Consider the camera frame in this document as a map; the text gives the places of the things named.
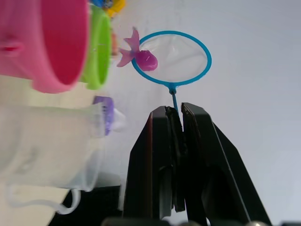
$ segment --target white backdrop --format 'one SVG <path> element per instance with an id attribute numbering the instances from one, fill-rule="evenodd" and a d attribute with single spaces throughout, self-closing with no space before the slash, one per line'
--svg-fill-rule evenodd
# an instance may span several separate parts
<path id="1" fill-rule="evenodd" d="M 128 0 L 113 21 L 120 39 L 136 26 L 141 37 L 179 30 L 208 47 L 211 70 L 179 88 L 178 103 L 205 108 L 237 147 L 273 224 L 301 220 L 300 9 L 299 0 Z M 125 185 L 129 153 L 149 113 L 172 98 L 131 64 L 110 68 L 106 91 L 128 119 L 106 146 L 121 159 L 112 171 Z"/>

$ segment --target pink plastic cup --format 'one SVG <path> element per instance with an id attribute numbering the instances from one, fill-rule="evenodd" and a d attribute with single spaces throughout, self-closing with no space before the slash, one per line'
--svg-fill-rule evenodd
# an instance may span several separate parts
<path id="1" fill-rule="evenodd" d="M 44 93 L 80 79 L 89 40 L 88 0 L 0 0 L 0 74 Z"/>

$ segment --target pink fish toy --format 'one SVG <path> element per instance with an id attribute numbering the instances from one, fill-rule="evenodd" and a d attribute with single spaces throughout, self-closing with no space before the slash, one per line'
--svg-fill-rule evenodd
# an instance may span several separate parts
<path id="1" fill-rule="evenodd" d="M 139 33 L 136 28 L 133 28 L 132 37 L 124 39 L 129 44 L 131 50 L 120 49 L 122 54 L 121 61 L 117 67 L 123 67 L 130 63 L 134 58 L 142 71 L 153 71 L 158 66 L 157 58 L 149 50 L 140 50 Z"/>

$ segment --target green plastic cup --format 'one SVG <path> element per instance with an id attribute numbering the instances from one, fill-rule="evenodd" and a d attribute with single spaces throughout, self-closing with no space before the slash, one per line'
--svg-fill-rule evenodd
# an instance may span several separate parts
<path id="1" fill-rule="evenodd" d="M 91 6 L 88 59 L 81 81 L 87 89 L 100 89 L 105 84 L 111 59 L 111 26 L 109 16 L 99 7 Z"/>

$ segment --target purple toy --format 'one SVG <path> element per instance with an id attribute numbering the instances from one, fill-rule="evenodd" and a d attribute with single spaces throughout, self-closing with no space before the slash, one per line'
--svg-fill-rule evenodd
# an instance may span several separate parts
<path id="1" fill-rule="evenodd" d="M 142 71 L 153 71 L 157 68 L 157 58 L 149 50 L 140 51 L 139 33 L 136 28 L 133 27 L 132 37 L 130 39 L 124 39 L 124 41 L 129 44 L 131 50 L 120 49 L 122 58 L 117 67 L 123 67 L 135 58 Z"/>
<path id="2" fill-rule="evenodd" d="M 110 97 L 95 96 L 93 104 L 103 103 L 103 112 L 105 117 L 105 135 L 107 136 L 114 122 L 114 102 Z"/>

